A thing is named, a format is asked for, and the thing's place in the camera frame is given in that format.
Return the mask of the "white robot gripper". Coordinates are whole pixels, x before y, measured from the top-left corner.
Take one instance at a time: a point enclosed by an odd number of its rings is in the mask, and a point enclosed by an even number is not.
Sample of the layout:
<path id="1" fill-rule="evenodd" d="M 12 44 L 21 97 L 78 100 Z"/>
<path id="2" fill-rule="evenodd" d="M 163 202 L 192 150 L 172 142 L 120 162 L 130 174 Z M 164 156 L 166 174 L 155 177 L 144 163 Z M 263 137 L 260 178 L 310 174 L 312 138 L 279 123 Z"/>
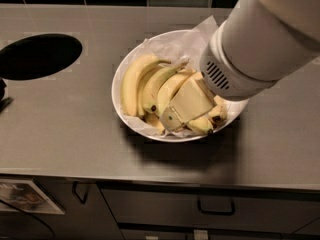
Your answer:
<path id="1" fill-rule="evenodd" d="M 227 57 L 222 37 L 226 23 L 215 31 L 200 58 L 200 70 L 208 88 L 229 101 L 249 99 L 276 84 L 251 78 L 238 70 Z M 215 95 L 203 81 L 190 77 L 166 106 L 160 117 L 169 132 L 209 112 Z"/>

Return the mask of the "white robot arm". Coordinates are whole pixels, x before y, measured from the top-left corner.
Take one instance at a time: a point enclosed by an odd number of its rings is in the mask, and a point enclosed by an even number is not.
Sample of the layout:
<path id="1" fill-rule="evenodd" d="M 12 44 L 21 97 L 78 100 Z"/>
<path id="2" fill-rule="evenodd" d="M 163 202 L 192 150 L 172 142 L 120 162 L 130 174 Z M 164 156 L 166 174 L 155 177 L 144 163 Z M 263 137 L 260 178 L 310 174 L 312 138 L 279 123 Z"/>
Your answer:
<path id="1" fill-rule="evenodd" d="M 172 132 L 213 108 L 215 94 L 251 98 L 320 54 L 320 0 L 238 0 L 206 40 L 202 77 L 184 84 L 160 121 Z"/>

